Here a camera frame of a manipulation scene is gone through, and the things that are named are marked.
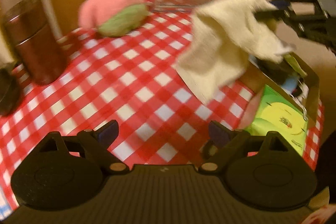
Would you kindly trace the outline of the cream towel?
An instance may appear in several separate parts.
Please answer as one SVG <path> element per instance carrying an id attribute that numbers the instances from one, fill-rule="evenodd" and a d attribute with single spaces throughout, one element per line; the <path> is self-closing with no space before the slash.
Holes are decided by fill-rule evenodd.
<path id="1" fill-rule="evenodd" d="M 275 9 L 267 0 L 216 0 L 193 10 L 192 41 L 177 57 L 175 69 L 202 104 L 244 74 L 250 55 L 278 64 L 293 52 L 293 45 L 275 34 L 275 20 L 254 16 Z"/>

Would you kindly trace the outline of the light green cloth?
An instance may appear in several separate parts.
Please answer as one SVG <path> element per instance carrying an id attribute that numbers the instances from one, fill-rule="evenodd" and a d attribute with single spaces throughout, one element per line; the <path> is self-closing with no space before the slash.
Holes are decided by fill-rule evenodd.
<path id="1" fill-rule="evenodd" d="M 302 67 L 299 65 L 298 61 L 292 54 L 285 54 L 283 56 L 283 59 L 301 78 L 305 78 L 307 76 L 306 71 L 302 69 Z"/>

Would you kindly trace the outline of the black eye mask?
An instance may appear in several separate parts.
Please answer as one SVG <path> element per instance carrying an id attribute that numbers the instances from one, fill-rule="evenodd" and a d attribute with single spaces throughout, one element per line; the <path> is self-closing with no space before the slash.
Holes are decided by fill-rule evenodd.
<path id="1" fill-rule="evenodd" d="M 282 85 L 293 73 L 293 69 L 285 60 L 276 64 L 269 60 L 256 59 L 256 64 L 262 73 L 278 85 Z"/>

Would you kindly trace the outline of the green tissue box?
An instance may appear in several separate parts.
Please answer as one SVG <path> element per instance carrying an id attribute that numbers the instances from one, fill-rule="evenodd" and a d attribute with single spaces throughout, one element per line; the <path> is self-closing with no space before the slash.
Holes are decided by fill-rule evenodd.
<path id="1" fill-rule="evenodd" d="M 308 119 L 300 110 L 265 85 L 248 104 L 238 128 L 253 136 L 265 136 L 270 131 L 276 131 L 302 156 L 307 126 Z"/>

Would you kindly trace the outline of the brown cardboard tray box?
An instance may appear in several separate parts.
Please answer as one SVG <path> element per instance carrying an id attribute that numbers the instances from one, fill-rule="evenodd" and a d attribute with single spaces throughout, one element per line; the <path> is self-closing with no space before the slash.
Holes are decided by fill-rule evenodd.
<path id="1" fill-rule="evenodd" d="M 239 80 L 255 94 L 268 85 L 308 119 L 308 128 L 315 126 L 320 98 L 319 77 L 295 53 L 291 53 L 289 58 L 279 64 L 252 56 L 247 70 Z"/>

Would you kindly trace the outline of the red white checkered tablecloth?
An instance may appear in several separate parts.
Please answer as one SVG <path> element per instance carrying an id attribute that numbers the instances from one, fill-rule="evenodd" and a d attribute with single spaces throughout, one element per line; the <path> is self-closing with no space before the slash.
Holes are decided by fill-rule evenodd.
<path id="1" fill-rule="evenodd" d="M 1 188 L 12 210 L 11 175 L 50 131 L 74 135 L 116 120 L 110 150 L 126 164 L 200 164 L 209 121 L 235 128 L 253 92 L 236 81 L 206 105 L 197 100 L 174 69 L 191 38 L 187 13 L 155 13 L 121 38 L 70 32 L 60 39 L 70 64 L 50 85 L 33 84 L 17 67 L 24 97 L 1 118 Z"/>

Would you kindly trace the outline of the glass jar with black base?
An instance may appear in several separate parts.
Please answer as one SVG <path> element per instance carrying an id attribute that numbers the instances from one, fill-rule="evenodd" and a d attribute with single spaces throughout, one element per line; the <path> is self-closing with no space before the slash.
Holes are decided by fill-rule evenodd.
<path id="1" fill-rule="evenodd" d="M 13 74 L 17 63 L 5 63 L 1 65 L 1 116 L 13 114 L 22 102 L 22 88 Z"/>

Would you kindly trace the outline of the blue white checkered cloth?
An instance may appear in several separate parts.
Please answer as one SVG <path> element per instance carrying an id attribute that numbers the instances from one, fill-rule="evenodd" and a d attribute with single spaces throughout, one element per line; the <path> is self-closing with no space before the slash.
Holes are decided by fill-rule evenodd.
<path id="1" fill-rule="evenodd" d="M 0 220 L 4 220 L 12 213 L 12 208 L 9 205 L 2 188 L 0 187 Z"/>

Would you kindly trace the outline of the pink Patrick star plush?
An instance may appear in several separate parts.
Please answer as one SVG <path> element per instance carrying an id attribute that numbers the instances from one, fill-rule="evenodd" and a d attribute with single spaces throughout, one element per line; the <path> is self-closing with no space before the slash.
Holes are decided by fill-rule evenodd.
<path id="1" fill-rule="evenodd" d="M 120 37 L 139 28 L 149 15 L 149 0 L 85 0 L 79 8 L 79 27 L 100 35 Z"/>

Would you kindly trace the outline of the brown cylindrical canister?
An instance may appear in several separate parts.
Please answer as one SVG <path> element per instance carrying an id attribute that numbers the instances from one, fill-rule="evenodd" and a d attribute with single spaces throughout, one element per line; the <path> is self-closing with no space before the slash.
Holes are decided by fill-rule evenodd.
<path id="1" fill-rule="evenodd" d="M 67 56 L 56 41 L 42 0 L 23 0 L 3 16 L 3 27 L 32 80 L 48 85 L 67 67 Z"/>

